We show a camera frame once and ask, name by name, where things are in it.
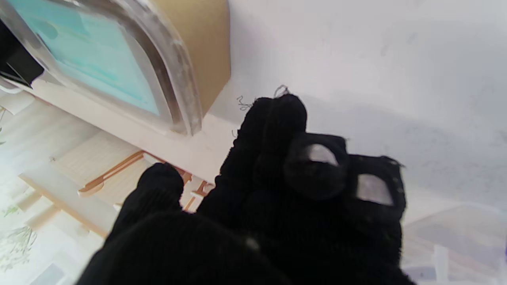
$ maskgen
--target white surface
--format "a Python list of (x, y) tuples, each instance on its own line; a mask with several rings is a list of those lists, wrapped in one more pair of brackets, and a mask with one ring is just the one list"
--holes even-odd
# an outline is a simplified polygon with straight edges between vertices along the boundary
[(38, 167), (29, 169), (23, 175), (32, 179), (37, 185), (44, 187), (56, 198), (63, 201), (103, 231), (109, 232), (113, 227), (113, 223), (118, 215), (113, 206), (106, 204), (93, 195), (87, 198), (80, 198), (77, 191), (81, 187), (65, 175), (59, 173), (50, 163), (41, 164)]
[(507, 3), (230, 0), (232, 79), (193, 138), (166, 138), (38, 80), (44, 100), (211, 181), (251, 103), (280, 84), (308, 130), (390, 155), (415, 190), (507, 209)]
[(418, 284), (506, 284), (506, 218), (464, 204), (405, 225), (402, 268)]
[(33, 103), (35, 98), (27, 92), (18, 92), (17, 94), (0, 94), (0, 106), (16, 115), (23, 109)]

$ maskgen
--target black object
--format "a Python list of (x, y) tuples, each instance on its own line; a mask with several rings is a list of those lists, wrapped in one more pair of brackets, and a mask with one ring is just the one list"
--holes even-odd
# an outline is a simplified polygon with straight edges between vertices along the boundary
[[(182, 211), (183, 180), (172, 166), (146, 170), (77, 285), (413, 285), (400, 270), (405, 192), (399, 164), (348, 155), (344, 139), (301, 136), (305, 131), (306, 109), (296, 96), (256, 100), (216, 188), (196, 214)], [(314, 199), (310, 189), (298, 192), (286, 183), (284, 165), (291, 163), (294, 142), (296, 157), (304, 146), (318, 143), (333, 152), (340, 167), (348, 165), (322, 171), (343, 175), (345, 187)], [(357, 198), (361, 173), (393, 180), (392, 206)], [(328, 185), (323, 176), (306, 177)]]
[(44, 68), (0, 21), (0, 76), (31, 87)]

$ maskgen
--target gloved hand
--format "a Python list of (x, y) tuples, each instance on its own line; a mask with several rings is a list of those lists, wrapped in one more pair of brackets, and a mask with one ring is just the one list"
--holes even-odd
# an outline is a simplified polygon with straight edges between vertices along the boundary
[(345, 273), (355, 283), (408, 282), (400, 164), (349, 155), (344, 138), (306, 133), (306, 121), (294, 95), (256, 100), (197, 214), (258, 246), (296, 283)]
[(172, 166), (146, 170), (78, 285), (413, 284), (399, 163), (350, 155), (306, 120), (294, 95), (256, 100), (195, 214)]

